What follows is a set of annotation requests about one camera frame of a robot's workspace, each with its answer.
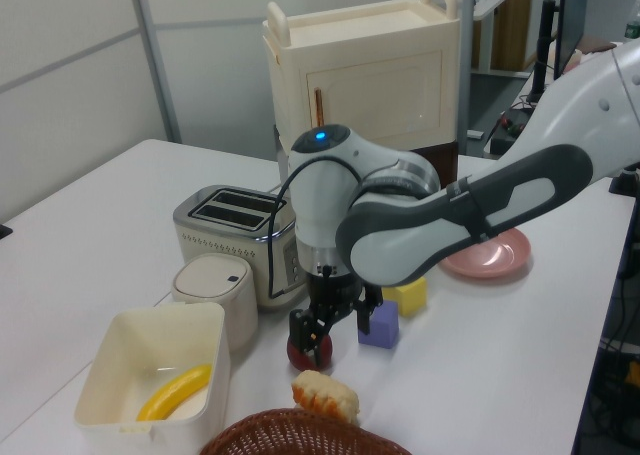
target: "toaster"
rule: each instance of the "toaster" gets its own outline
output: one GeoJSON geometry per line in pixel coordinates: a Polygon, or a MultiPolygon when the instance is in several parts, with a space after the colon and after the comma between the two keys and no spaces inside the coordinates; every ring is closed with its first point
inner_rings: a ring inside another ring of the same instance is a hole
{"type": "Polygon", "coordinates": [[[230,186],[203,188],[182,202],[173,221],[185,262],[204,253],[224,253],[246,260],[254,274],[260,309],[276,309],[304,290],[295,238],[295,215],[288,198],[276,212],[273,234],[273,291],[269,297],[269,218],[276,196],[230,186]]]}

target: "cream storage cabinet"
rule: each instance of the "cream storage cabinet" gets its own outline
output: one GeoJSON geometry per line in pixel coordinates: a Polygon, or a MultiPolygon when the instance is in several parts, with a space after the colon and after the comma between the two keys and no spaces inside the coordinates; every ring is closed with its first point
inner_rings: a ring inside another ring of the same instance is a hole
{"type": "Polygon", "coordinates": [[[269,3],[263,39],[285,153],[330,123],[400,150],[455,143],[459,31],[456,0],[294,17],[269,3]]]}

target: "yellow cube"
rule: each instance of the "yellow cube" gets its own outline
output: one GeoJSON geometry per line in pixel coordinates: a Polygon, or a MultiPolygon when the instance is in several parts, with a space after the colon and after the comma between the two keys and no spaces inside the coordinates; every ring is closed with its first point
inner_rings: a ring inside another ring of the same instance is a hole
{"type": "Polygon", "coordinates": [[[427,304],[427,279],[420,277],[409,285],[383,287],[382,298],[396,302],[398,313],[409,317],[427,304]]]}

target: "wicker basket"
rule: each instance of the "wicker basket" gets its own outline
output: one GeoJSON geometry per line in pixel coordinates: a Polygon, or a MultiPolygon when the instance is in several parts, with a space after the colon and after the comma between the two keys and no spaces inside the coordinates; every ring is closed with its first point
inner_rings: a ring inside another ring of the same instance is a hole
{"type": "Polygon", "coordinates": [[[227,428],[200,455],[411,455],[355,425],[301,409],[251,415],[227,428]]]}

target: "toy block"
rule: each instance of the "toy block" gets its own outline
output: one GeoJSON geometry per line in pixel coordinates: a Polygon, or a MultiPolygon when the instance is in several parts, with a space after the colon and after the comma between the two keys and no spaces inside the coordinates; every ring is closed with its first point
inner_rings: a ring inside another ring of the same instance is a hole
{"type": "Polygon", "coordinates": [[[427,304],[427,279],[420,277],[401,287],[383,287],[382,298],[396,302],[400,315],[409,317],[427,304]]]}
{"type": "Polygon", "coordinates": [[[385,301],[376,308],[369,320],[369,334],[358,330],[358,342],[375,347],[393,348],[398,341],[398,304],[385,301]]]}

